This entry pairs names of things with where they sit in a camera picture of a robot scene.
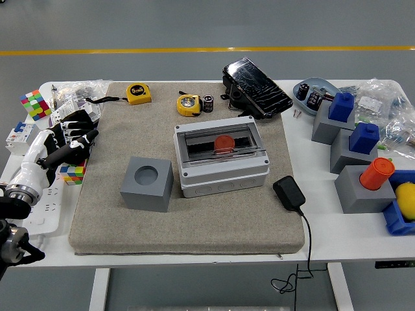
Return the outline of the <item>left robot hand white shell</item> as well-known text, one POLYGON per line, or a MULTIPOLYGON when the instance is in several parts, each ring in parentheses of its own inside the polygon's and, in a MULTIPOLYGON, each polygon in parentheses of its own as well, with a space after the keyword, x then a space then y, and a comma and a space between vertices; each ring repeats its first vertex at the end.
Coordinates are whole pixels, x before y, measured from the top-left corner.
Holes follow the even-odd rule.
POLYGON ((55 180, 62 164, 78 165, 90 155, 99 132, 90 121, 64 121, 42 130, 25 154, 5 195, 35 205, 55 180))

